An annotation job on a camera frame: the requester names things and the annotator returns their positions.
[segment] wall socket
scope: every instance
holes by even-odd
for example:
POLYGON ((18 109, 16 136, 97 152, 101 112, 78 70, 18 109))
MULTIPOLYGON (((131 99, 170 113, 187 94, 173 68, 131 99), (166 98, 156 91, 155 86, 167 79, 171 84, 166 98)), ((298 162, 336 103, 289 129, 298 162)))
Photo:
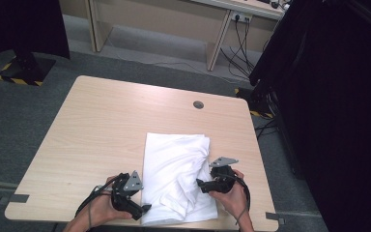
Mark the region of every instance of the wall socket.
POLYGON ((247 13, 241 13, 241 12, 233 12, 233 16, 231 17, 231 20, 236 21, 236 16, 240 16, 239 22, 246 22, 246 18, 248 19, 249 22, 251 22, 252 19, 252 14, 247 14, 247 13))

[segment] gray carpet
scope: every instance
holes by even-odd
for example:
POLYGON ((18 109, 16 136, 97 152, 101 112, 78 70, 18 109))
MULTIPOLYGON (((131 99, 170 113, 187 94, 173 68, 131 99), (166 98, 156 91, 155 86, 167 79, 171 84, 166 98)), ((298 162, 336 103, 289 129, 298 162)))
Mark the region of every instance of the gray carpet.
MULTIPOLYGON (((0 70, 12 57, 11 52, 0 54, 0 70)), ((0 182, 12 184, 20 182, 79 75, 229 97, 235 96, 234 89, 237 87, 251 87, 246 82, 230 84, 220 78, 204 74, 74 52, 71 53, 71 60, 51 58, 56 59, 57 63, 41 87, 0 81, 0 182)), ((267 120, 259 117, 252 119, 255 126, 267 123, 267 120)), ((278 132, 261 136, 259 144, 275 209, 280 217, 285 219, 285 224, 281 224, 278 231, 328 231, 306 182, 297 180, 291 173, 278 132)), ((0 198, 8 197, 12 192, 0 189, 0 198)), ((51 231, 53 226, 53 223, 9 221, 5 219, 4 212, 5 206, 0 205, 0 231, 51 231)), ((60 224, 56 231, 61 231, 63 226, 64 224, 60 224)), ((116 228, 116 231, 130 230, 116 228)))

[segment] folded white fabric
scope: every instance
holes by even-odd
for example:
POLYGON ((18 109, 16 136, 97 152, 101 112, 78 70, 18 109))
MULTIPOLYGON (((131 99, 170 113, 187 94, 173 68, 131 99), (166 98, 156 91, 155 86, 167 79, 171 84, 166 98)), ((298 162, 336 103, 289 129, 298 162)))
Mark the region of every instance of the folded white fabric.
POLYGON ((173 224, 217 218, 214 199, 196 179, 210 181, 210 138, 204 134, 147 133, 142 204, 152 209, 143 225, 173 224))

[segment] power outlet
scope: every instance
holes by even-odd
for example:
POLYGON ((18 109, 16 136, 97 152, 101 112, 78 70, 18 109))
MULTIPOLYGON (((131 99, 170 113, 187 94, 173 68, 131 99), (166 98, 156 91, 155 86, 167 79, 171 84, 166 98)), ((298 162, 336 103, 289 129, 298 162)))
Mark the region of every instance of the power outlet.
POLYGON ((233 16, 231 17, 232 20, 237 21, 237 15, 240 17, 238 22, 251 22, 252 14, 241 13, 241 12, 233 12, 233 16))

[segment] hand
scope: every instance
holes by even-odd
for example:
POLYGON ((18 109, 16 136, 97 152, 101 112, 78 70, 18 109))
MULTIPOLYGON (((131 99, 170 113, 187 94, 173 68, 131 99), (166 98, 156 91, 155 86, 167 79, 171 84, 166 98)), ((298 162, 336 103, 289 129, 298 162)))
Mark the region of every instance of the hand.
MULTIPOLYGON (((238 177, 243 179, 242 172, 236 169, 233 169, 233 171, 238 177)), ((254 231, 249 211, 246 209, 247 202, 242 185, 236 182, 227 193, 210 191, 209 195, 218 200, 224 206, 225 210, 237 220, 241 231, 254 231)))
POLYGON ((86 205, 79 214, 70 221, 65 227, 64 232, 84 232, 89 230, 90 225, 96 227, 103 225, 114 219, 130 219, 131 214, 128 212, 117 211, 111 204, 109 191, 104 191, 107 195, 96 197, 90 204, 86 205))

